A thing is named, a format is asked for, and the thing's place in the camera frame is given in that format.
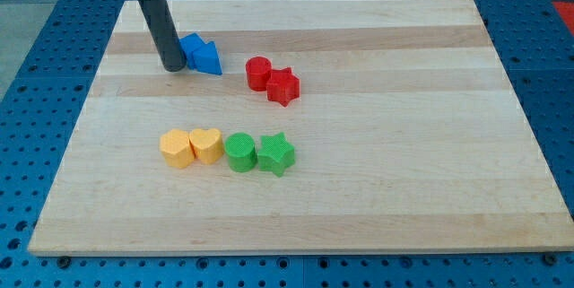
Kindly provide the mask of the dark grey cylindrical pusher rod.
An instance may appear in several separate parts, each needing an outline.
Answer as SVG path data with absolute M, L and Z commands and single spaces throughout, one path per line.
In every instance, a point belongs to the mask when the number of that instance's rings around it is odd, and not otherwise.
M 167 0 L 137 0 L 163 67 L 178 72 L 187 65 Z

